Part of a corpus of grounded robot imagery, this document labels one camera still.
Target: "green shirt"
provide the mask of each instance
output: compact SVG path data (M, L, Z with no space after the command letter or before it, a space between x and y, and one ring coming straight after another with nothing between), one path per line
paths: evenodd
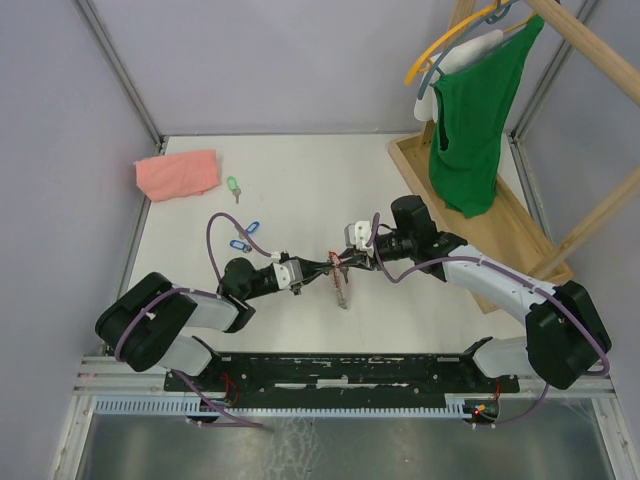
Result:
M467 218L493 204L502 130L543 26L536 15L503 46L464 71L442 75L434 85L438 124L429 178L447 207Z

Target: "folded towel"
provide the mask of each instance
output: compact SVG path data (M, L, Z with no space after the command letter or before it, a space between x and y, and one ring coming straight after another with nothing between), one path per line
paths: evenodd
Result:
M215 150L162 155L136 162L136 182L152 202L201 195L220 185Z

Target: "gray wall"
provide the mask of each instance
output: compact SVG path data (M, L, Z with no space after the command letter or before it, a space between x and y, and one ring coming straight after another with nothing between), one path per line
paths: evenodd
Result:
M68 0L0 3L0 470L46 478L152 145Z
M94 0L164 134L415 131L406 71L446 31L442 0ZM582 0L566 0L576 11ZM478 8L488 0L478 1ZM526 18L514 6L501 28ZM531 51L512 126L560 42Z
M591 25L640 68L640 4L604 1ZM525 145L556 241L640 164L640 108L581 54L553 87ZM571 256L613 340L612 377L640 446L640 199Z

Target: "yellow hanger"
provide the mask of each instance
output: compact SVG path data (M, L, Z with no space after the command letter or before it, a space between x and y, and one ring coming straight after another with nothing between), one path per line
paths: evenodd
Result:
M411 66L411 68L407 72L407 76L404 79L404 84L405 85L409 85L411 83L411 81L413 80L413 78L416 76L416 74L424 73L424 72L426 72L427 70L429 70L433 66L433 60L431 60L431 55L433 54L433 52L435 52L438 49L438 47L440 47L440 45L442 45L445 41L447 41L453 35L458 33L460 30L465 28L471 22L473 22L473 21L475 21L475 20L477 20L479 18L482 18L482 17L488 15L489 13L491 13L493 10L495 10L497 7L500 6L500 3L502 3L502 0L494 0L494 2L491 5L485 7L482 10L479 10L478 12L474 13L473 15L465 18L463 21L461 21L455 27L451 28L442 37L440 37L433 45L431 45L427 50L425 50L424 53L422 55L420 55L420 57L414 62L414 64ZM527 23L529 23L529 21L534 16L535 16L535 12L533 12L531 15L529 15L529 18L527 18L524 22L520 22L520 23L518 23L516 25L513 25L512 27L507 28L506 30L503 31L503 33L507 34L509 32L512 32L513 30L516 30L516 29L518 29L520 27L525 26Z

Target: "black mounting plate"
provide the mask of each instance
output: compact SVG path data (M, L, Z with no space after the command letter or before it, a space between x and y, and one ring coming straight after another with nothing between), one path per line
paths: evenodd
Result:
M219 353L194 384L224 392L227 374L238 386L236 408L442 408L446 393L495 393L469 351L464 354ZM503 393L517 393L516 377L500 377ZM362 385L360 388L347 385ZM188 392L167 374L165 391Z

